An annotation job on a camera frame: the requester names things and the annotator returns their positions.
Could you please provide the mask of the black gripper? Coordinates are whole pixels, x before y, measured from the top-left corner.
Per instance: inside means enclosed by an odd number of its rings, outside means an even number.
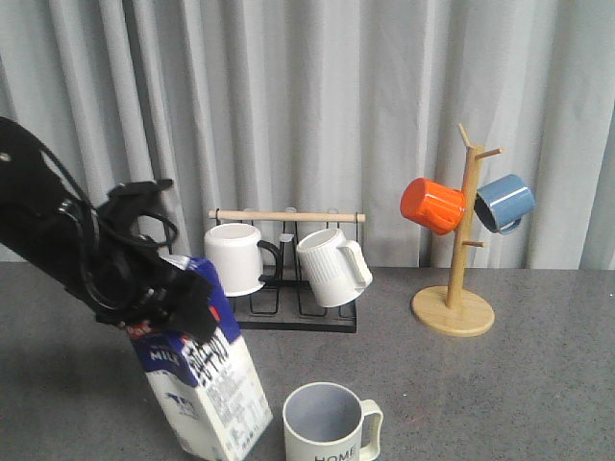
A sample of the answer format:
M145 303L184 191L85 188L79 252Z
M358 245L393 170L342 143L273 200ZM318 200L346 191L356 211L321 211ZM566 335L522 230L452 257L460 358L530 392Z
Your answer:
M159 255L178 237L160 198L172 185L171 180L121 183L98 207L85 197L66 199L64 216L77 233L85 302L98 322L124 327L169 317L169 329L208 342L218 326L209 309L213 285L192 271L173 281L176 276ZM164 304L170 284L169 316Z

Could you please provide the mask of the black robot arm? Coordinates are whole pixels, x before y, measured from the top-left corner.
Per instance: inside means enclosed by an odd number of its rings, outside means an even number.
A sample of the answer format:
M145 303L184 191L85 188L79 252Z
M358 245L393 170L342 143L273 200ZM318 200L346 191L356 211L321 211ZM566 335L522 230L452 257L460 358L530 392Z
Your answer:
M94 206L32 133L1 120L1 242L85 303L97 322L148 322L207 342L212 285L164 260L177 237L160 194L170 180L121 183Z

